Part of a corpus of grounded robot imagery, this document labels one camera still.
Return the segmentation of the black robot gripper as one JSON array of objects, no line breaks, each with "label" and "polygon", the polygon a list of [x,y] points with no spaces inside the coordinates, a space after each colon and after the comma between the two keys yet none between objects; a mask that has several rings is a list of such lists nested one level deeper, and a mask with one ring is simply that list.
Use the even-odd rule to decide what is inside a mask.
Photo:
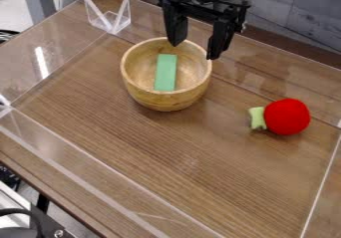
[{"label": "black robot gripper", "polygon": [[240,33],[250,8],[249,0],[159,0],[164,12],[164,24],[171,45],[178,46],[187,36],[187,18],[212,23],[212,34],[207,42],[206,58],[215,60],[230,45],[234,31]]}]

